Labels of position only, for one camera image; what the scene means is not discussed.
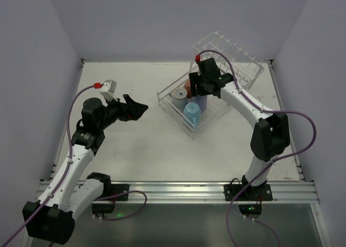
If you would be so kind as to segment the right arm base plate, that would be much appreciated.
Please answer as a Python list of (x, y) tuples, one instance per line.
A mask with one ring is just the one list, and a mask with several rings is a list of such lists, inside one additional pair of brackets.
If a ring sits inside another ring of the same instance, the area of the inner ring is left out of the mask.
[[(231, 201), (246, 185), (248, 181), (245, 176), (241, 180), (234, 178), (230, 183), (224, 184), (224, 195), (226, 201)], [(236, 201), (272, 201), (271, 187), (265, 181), (259, 186), (248, 186), (237, 198)]]

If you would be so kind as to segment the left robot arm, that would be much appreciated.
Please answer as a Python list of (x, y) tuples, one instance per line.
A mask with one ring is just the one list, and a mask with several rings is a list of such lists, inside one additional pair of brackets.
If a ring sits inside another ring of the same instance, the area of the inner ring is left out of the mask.
[(82, 118), (70, 140), (68, 154), (49, 186), (35, 202), (27, 202), (22, 214), (30, 237), (47, 242), (66, 244), (74, 231), (78, 217), (93, 201), (115, 201), (126, 195), (113, 195), (110, 176), (94, 172), (83, 185), (77, 183), (85, 168), (94, 159), (105, 140), (104, 130), (116, 121), (137, 121), (148, 110), (128, 94), (103, 104), (99, 98), (83, 103)]

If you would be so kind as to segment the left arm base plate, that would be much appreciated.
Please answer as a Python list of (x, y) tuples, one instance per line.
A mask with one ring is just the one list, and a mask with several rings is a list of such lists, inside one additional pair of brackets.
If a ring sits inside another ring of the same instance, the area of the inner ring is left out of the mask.
[(128, 195), (127, 192), (130, 190), (130, 185), (121, 183), (121, 184), (102, 184), (103, 190), (102, 194), (97, 198), (94, 198), (94, 201), (127, 201)]

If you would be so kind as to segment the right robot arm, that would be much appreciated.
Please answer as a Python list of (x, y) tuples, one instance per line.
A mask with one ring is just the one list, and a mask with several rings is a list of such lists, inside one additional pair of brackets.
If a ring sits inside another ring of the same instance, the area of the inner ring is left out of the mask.
[(242, 177), (240, 188), (230, 187), (235, 193), (252, 195), (264, 190), (269, 163), (290, 145), (289, 123), (286, 114), (267, 113), (247, 91), (236, 84), (235, 75), (222, 74), (213, 58), (201, 60), (196, 56), (197, 72), (189, 74), (193, 96), (213, 95), (235, 108), (252, 128), (250, 148), (253, 158)]

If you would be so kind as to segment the pale grey footed cup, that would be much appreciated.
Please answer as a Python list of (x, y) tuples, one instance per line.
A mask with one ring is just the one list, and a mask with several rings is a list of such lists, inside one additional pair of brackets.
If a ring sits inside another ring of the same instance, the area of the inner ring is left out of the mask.
[(172, 105), (179, 111), (183, 112), (188, 103), (187, 90), (185, 88), (176, 88), (170, 94)]

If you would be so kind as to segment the lavender tall cup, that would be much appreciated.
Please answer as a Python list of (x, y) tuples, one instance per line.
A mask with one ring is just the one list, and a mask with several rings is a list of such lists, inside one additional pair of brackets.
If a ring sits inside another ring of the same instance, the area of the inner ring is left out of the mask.
[(208, 97), (207, 96), (193, 96), (191, 98), (191, 101), (198, 104), (199, 108), (201, 109), (201, 112), (204, 112), (207, 109), (208, 104)]

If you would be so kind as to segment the light blue mug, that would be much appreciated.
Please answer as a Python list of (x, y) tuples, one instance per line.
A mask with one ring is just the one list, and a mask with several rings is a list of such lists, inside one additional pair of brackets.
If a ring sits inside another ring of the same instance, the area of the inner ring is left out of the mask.
[(195, 102), (189, 102), (183, 110), (184, 121), (192, 129), (196, 130), (201, 121), (201, 108)]

